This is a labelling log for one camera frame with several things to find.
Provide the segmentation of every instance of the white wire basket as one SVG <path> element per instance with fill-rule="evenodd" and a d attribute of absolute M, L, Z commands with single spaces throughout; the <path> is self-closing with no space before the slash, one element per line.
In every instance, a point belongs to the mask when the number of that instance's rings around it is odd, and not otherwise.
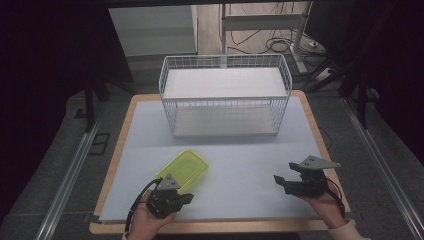
<path fill-rule="evenodd" d="M 159 80 L 175 137 L 276 135 L 291 89 L 282 54 L 168 56 Z"/>

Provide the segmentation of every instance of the yellow-green plastic container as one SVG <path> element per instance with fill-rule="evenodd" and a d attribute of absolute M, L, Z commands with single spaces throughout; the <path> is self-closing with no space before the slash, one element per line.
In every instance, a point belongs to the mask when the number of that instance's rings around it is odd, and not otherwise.
<path fill-rule="evenodd" d="M 208 169 L 208 163 L 192 150 L 184 150 L 168 163 L 158 174 L 157 178 L 172 176 L 181 185 L 179 194 L 184 194 Z"/>

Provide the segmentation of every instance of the wooden table edge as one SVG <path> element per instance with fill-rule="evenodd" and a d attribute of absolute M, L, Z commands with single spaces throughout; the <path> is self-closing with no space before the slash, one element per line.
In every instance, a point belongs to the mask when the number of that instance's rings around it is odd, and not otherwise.
<path fill-rule="evenodd" d="M 322 139 L 318 125 L 313 116 L 312 110 L 306 99 L 304 92 L 300 90 L 293 90 L 291 96 L 299 97 L 312 133 L 317 142 L 321 157 L 330 160 L 327 148 L 324 140 Z M 159 94 L 146 94 L 146 95 L 135 95 L 130 102 L 127 114 L 124 119 L 124 123 L 119 134 L 119 138 L 115 147 L 115 151 L 112 155 L 112 160 L 109 165 L 109 169 L 103 183 L 102 190 L 99 195 L 96 208 L 94 210 L 95 216 L 100 216 L 104 207 L 106 198 L 109 194 L 110 187 L 113 183 L 116 170 L 119 165 L 125 140 L 128 136 L 128 130 L 130 128 L 134 110 L 137 107 L 139 101 L 160 101 Z M 336 171 L 334 169 L 328 170 L 328 177 L 333 180 L 336 184 L 340 185 Z M 350 206 L 347 203 L 345 197 L 343 202 L 346 206 L 346 212 L 350 212 Z M 90 223 L 90 232 L 93 234 L 118 234 L 124 232 L 124 224 L 99 224 Z M 327 226 L 322 220 L 319 219 L 286 219 L 286 220 L 245 220 L 245 221 L 205 221 L 205 222 L 172 222 L 164 226 L 159 233 L 162 234 L 183 234 L 183 233 L 241 233 L 241 232 L 299 232 L 299 231 L 315 231 L 315 230 L 327 230 Z"/>

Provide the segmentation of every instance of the human hand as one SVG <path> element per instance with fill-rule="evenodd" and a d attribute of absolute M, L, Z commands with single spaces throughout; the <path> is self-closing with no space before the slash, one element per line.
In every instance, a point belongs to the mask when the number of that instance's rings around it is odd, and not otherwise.
<path fill-rule="evenodd" d="M 333 184 L 328 184 L 328 187 L 337 195 L 336 188 Z M 324 220 L 328 228 L 335 229 L 346 224 L 346 221 L 343 219 L 336 200 L 334 200 L 334 198 L 331 197 L 327 192 L 317 197 L 296 197 L 308 202 L 309 205 L 311 205 L 311 207 L 315 210 L 315 212 Z"/>
<path fill-rule="evenodd" d="M 164 219 L 159 219 L 151 214 L 146 206 L 151 192 L 150 189 L 146 191 L 134 212 L 128 240 L 151 240 L 160 228 L 172 222 L 177 216 L 176 213 L 172 213 Z"/>

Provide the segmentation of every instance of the sleeve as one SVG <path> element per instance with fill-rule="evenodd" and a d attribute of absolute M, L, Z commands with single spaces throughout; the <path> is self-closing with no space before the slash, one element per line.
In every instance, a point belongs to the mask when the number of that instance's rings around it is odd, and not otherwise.
<path fill-rule="evenodd" d="M 369 238 L 362 237 L 355 226 L 355 221 L 349 220 L 349 222 L 343 227 L 329 229 L 328 233 L 334 240 L 371 240 Z"/>

